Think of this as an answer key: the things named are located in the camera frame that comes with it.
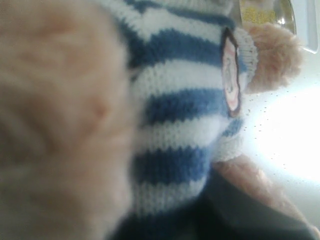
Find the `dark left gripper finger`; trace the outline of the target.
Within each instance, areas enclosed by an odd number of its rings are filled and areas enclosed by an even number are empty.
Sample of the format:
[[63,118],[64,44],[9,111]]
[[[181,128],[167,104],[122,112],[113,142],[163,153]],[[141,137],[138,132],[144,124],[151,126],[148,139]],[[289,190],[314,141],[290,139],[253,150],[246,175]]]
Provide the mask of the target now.
[[316,240],[317,233],[302,220],[274,210],[243,193],[217,172],[200,198],[186,212],[131,216],[115,240]]

